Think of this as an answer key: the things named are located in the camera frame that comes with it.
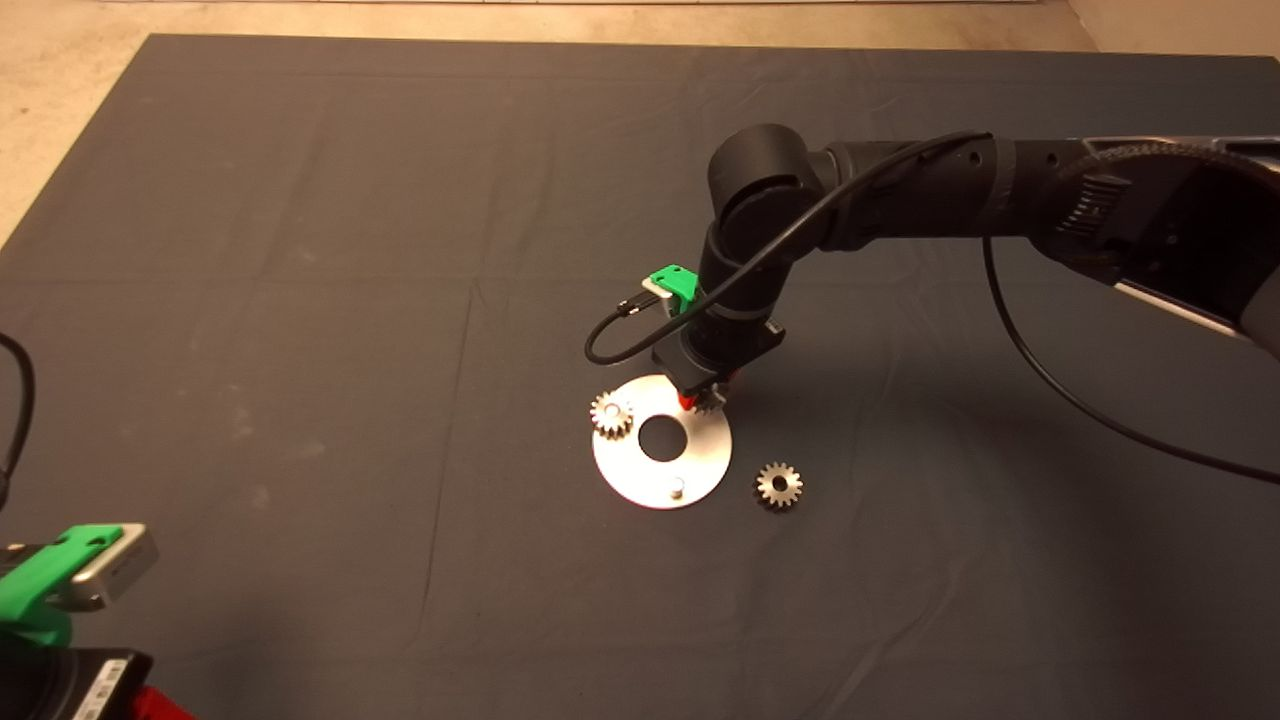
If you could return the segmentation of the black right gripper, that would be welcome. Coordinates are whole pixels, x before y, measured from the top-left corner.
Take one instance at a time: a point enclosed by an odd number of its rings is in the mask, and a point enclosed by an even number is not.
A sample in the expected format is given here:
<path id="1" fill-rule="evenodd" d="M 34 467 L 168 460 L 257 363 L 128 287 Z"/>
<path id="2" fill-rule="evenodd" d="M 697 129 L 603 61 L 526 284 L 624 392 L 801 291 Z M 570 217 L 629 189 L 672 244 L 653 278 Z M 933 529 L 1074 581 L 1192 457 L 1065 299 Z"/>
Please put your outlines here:
<path id="1" fill-rule="evenodd" d="M 740 370 L 777 348 L 786 329 L 769 318 L 735 320 L 701 314 L 659 340 L 652 360 L 676 388 L 684 411 L 696 407 L 696 395 L 731 384 Z"/>

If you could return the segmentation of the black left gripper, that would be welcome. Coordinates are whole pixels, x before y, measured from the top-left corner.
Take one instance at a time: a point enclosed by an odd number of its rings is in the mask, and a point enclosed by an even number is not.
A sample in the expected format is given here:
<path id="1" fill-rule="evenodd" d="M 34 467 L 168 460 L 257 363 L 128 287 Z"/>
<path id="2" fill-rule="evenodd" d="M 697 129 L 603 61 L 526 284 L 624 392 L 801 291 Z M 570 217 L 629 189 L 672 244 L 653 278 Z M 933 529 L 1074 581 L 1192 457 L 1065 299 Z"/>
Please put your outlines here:
<path id="1" fill-rule="evenodd" d="M 152 666 L 131 648 L 4 648 L 1 717 L 195 720 L 145 685 Z"/>

